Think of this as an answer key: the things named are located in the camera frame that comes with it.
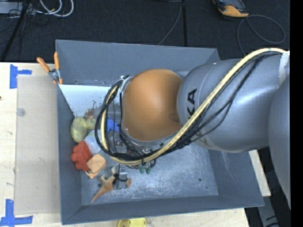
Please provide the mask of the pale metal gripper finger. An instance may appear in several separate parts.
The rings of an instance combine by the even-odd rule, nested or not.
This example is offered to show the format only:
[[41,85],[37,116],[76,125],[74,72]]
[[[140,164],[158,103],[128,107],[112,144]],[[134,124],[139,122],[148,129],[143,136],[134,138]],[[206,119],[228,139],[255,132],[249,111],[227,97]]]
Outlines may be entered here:
[[120,172],[117,177],[117,189],[128,188],[128,177],[127,172]]
[[119,170],[119,166],[106,166],[104,170],[105,178],[109,178],[111,176],[117,175]]

